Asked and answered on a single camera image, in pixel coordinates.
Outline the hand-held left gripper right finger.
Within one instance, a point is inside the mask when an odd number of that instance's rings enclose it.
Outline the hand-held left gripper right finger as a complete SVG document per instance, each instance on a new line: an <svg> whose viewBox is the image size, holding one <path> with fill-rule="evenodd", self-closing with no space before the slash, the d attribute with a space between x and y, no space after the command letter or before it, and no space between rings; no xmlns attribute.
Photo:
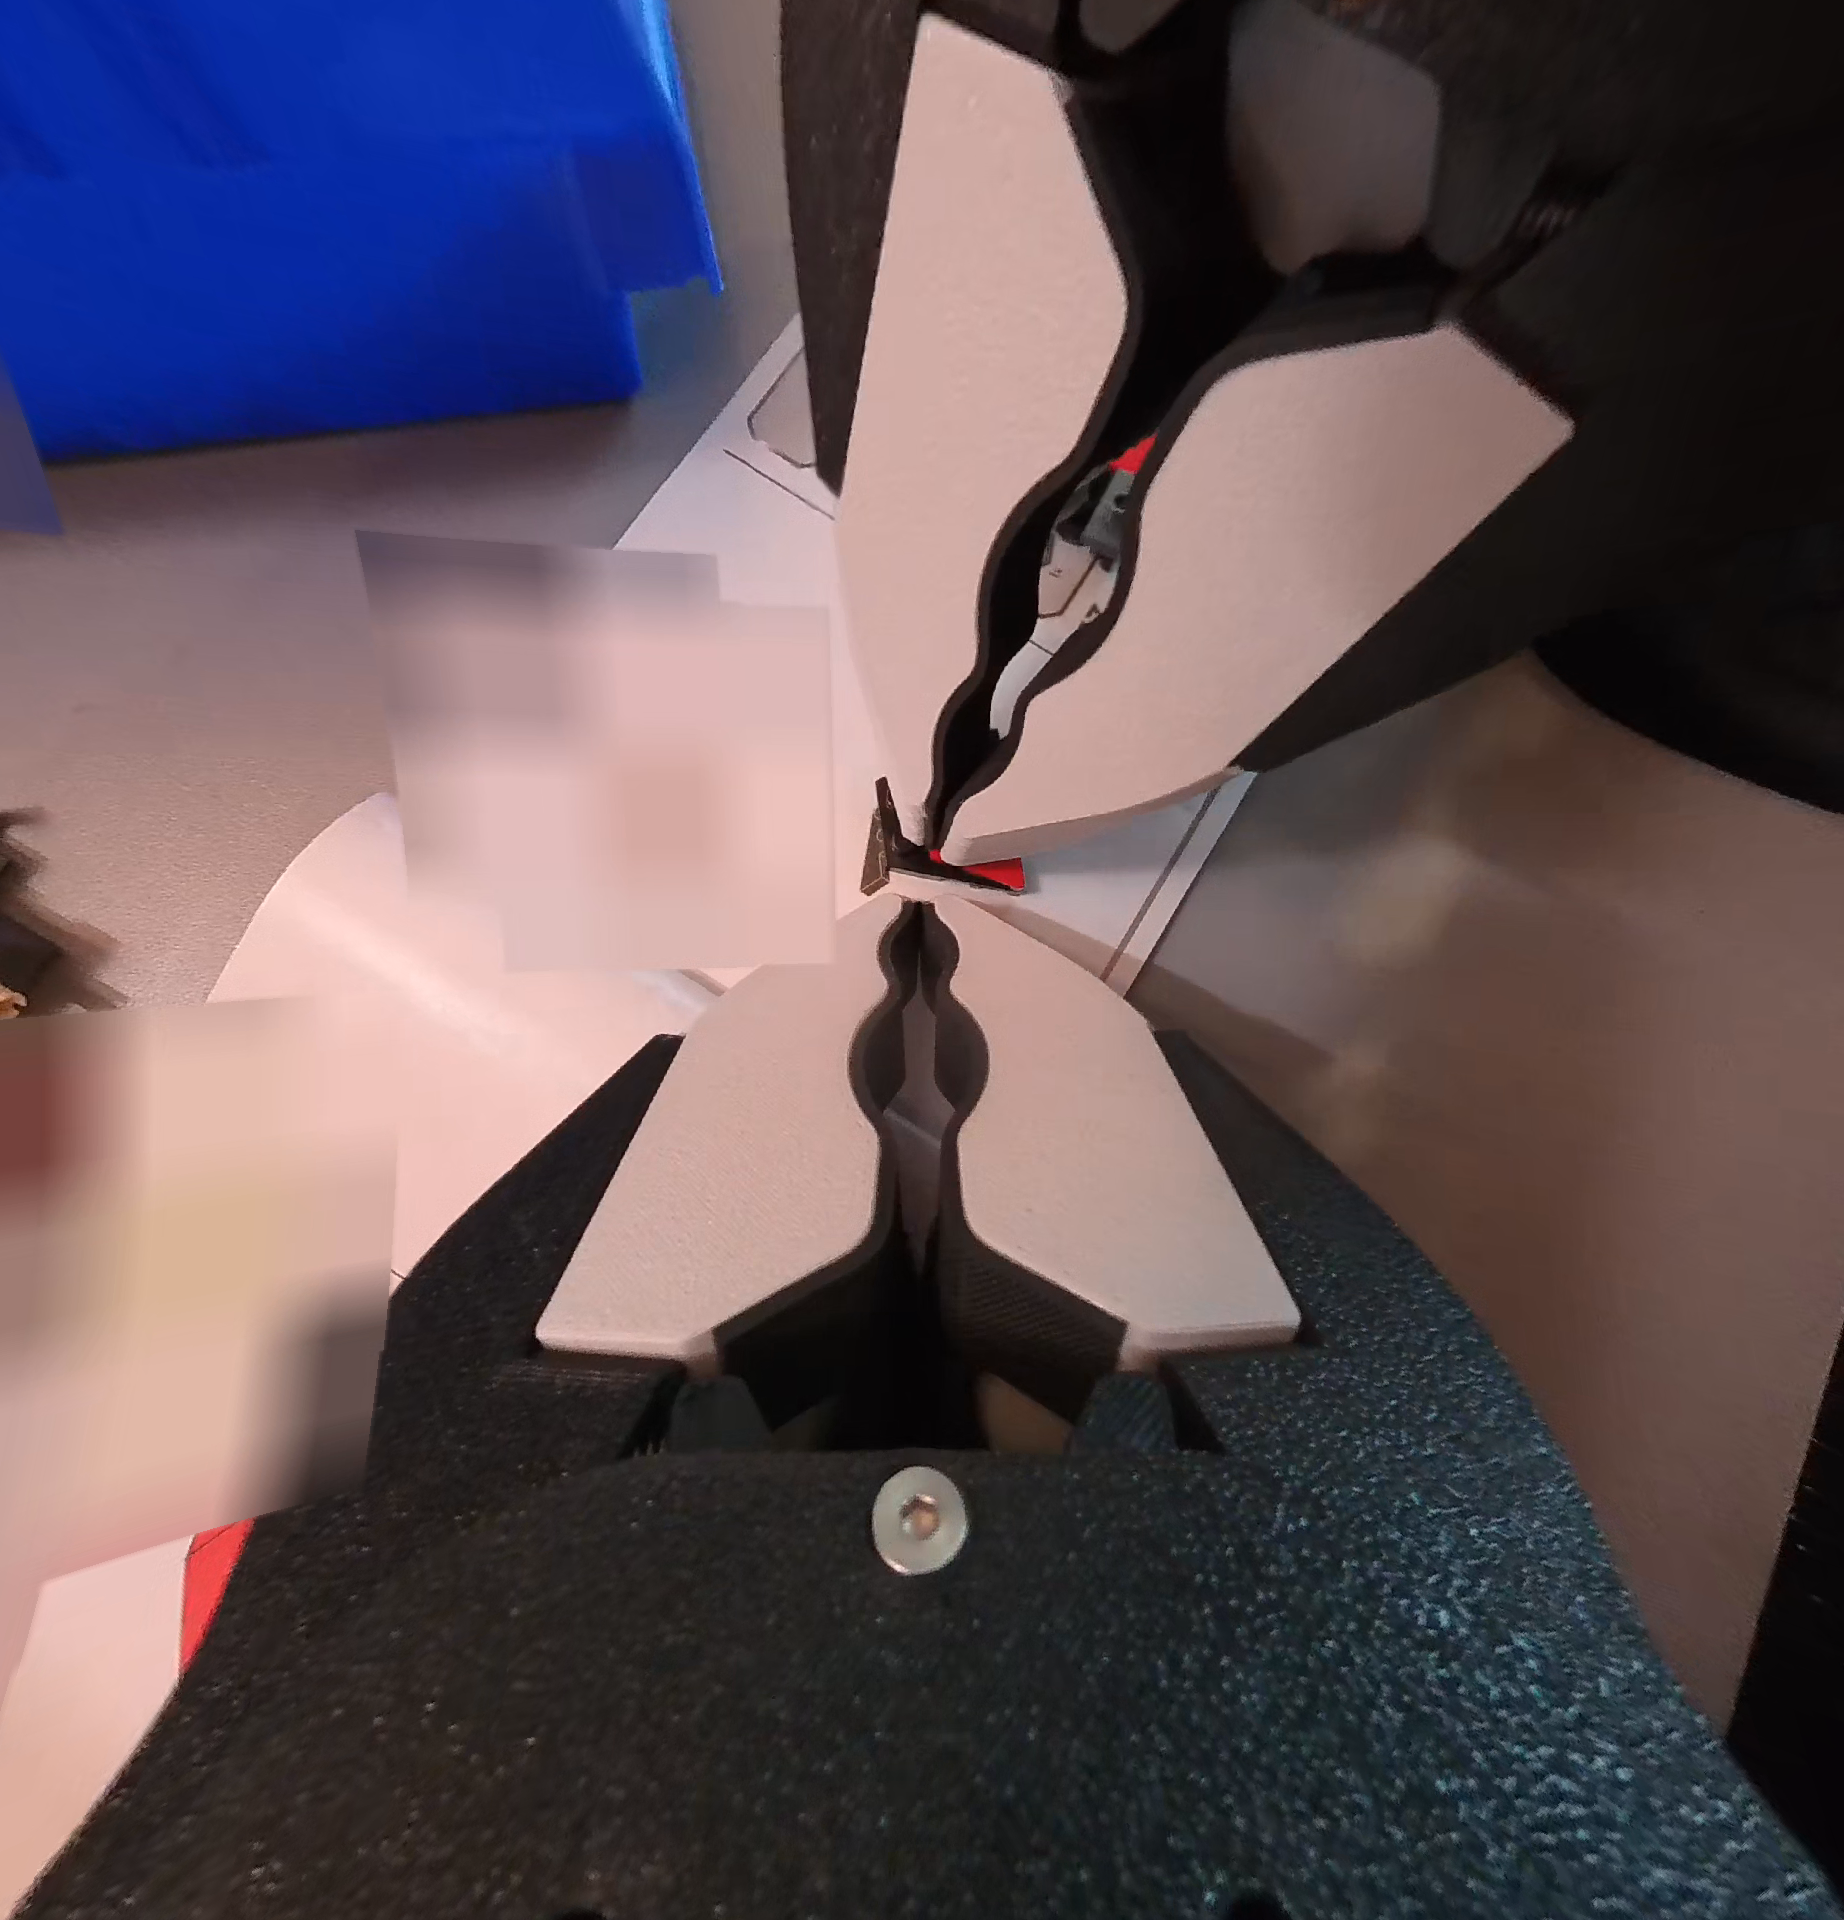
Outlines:
<svg viewBox="0 0 1844 1920"><path fill-rule="evenodd" d="M1124 1371L1290 1344L1293 1296L1148 1020L984 907L937 900L930 931L977 1254L1105 1316Z"/></svg>

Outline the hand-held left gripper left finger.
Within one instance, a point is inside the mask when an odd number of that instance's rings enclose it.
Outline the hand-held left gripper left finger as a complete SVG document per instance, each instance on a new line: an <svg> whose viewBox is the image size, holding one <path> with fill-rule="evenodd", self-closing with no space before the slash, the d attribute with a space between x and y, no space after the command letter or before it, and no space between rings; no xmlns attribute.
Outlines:
<svg viewBox="0 0 1844 1920"><path fill-rule="evenodd" d="M726 987L683 1034L535 1336L553 1354L835 1379L876 1317L894 1170L862 1037L897 1018L908 900L870 900L825 964Z"/></svg>

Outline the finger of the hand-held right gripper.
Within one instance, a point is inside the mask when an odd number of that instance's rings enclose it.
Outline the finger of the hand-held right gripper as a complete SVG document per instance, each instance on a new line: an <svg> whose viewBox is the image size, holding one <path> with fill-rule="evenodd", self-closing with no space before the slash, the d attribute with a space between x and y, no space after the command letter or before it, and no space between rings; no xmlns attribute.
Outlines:
<svg viewBox="0 0 1844 1920"><path fill-rule="evenodd" d="M838 509L846 636L908 840L1007 518L1077 448L1126 281L1053 70L920 19Z"/></svg>
<svg viewBox="0 0 1844 1920"><path fill-rule="evenodd" d="M947 852L1032 852L1232 762L1573 437L1463 328L1256 360L1148 476L1105 634L1029 695Z"/></svg>

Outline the blue plastic bin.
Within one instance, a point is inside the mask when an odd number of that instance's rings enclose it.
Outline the blue plastic bin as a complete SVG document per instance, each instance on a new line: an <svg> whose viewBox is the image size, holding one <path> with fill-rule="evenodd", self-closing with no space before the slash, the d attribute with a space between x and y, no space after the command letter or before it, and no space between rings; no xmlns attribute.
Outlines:
<svg viewBox="0 0 1844 1920"><path fill-rule="evenodd" d="M667 5L0 1L45 462L574 409L720 284Z"/></svg>

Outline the white instruction booklet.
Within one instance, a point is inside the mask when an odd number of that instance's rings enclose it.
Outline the white instruction booklet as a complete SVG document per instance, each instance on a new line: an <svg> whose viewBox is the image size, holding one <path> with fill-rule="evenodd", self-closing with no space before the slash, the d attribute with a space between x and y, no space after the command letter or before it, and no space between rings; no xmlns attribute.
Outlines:
<svg viewBox="0 0 1844 1920"><path fill-rule="evenodd" d="M834 566L835 500L814 473L799 320L675 467L621 548L713 555L744 601L832 612L838 907L858 877L880 752ZM993 915L1128 992L1235 817L1248 775L1029 859ZM396 803L373 797L276 879L209 989L213 1002L309 998L385 1044L400 1167L390 1269L414 1261L646 1040L683 1033L721 972L506 972L489 930L411 907Z"/></svg>

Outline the red and black toy model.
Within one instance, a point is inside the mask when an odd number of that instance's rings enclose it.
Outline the red and black toy model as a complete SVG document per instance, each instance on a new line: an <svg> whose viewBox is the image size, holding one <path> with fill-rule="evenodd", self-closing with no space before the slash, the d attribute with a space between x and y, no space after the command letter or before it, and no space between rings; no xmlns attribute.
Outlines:
<svg viewBox="0 0 1844 1920"><path fill-rule="evenodd" d="M38 809L0 809L0 1020L126 1005L108 977L115 943L56 912L43 897L45 856L32 845Z"/></svg>

